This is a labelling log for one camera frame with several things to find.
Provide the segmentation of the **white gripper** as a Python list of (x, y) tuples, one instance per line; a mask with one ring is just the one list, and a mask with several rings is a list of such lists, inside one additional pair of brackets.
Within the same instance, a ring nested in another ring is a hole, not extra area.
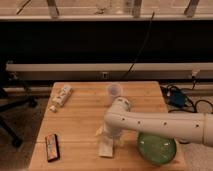
[(124, 140), (122, 138), (122, 133), (113, 134), (110, 133), (104, 125), (101, 125), (95, 133), (95, 136), (107, 136), (108, 138), (112, 138), (119, 147), (124, 146)]

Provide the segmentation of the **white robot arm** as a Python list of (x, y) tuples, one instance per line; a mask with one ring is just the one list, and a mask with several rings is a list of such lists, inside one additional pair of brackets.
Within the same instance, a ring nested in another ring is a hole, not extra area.
[(213, 114), (136, 113), (130, 111), (128, 99), (118, 97), (106, 110), (103, 124), (96, 134), (118, 139), (123, 130), (138, 131), (213, 147)]

